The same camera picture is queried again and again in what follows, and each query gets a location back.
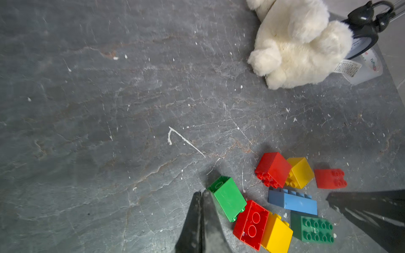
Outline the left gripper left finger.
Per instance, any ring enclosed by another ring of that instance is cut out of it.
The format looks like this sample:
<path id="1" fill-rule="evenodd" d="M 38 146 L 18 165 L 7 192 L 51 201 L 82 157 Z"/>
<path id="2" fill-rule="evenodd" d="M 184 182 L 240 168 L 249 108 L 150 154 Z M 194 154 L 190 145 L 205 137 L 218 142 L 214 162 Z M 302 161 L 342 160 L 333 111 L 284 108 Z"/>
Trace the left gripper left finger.
<path id="1" fill-rule="evenodd" d="M 230 253 L 212 193 L 195 192 L 175 245 L 176 253 Z"/>

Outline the light green square lego brick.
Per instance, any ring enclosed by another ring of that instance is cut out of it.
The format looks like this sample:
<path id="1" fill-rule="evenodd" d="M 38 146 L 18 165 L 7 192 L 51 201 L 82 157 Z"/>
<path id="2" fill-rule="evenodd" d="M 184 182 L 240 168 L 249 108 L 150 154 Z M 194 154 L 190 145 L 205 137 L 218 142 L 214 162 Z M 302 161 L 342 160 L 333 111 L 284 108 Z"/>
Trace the light green square lego brick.
<path id="1" fill-rule="evenodd" d="M 231 177 L 220 176 L 208 190 L 213 194 L 217 211 L 229 222 L 235 222 L 237 216 L 244 212 L 247 202 Z"/>

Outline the yellow square lego brick top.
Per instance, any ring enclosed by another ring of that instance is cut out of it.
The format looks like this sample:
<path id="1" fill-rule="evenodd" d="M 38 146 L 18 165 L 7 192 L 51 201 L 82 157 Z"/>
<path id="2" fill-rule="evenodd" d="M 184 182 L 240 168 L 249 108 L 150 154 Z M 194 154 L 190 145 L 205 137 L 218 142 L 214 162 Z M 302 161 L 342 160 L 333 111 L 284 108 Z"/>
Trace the yellow square lego brick top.
<path id="1" fill-rule="evenodd" d="M 292 168 L 285 182 L 285 186 L 303 189 L 314 178 L 314 172 L 307 159 L 305 157 L 288 158 L 287 162 Z"/>

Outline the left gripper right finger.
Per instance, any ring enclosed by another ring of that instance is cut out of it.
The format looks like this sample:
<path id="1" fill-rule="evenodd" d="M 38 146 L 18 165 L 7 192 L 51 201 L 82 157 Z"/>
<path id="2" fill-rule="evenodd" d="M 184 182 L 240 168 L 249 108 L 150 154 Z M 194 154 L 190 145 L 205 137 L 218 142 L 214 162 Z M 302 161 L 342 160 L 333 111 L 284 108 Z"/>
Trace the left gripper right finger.
<path id="1" fill-rule="evenodd" d="M 330 207 L 388 253 L 405 251 L 405 191 L 331 192 Z"/>

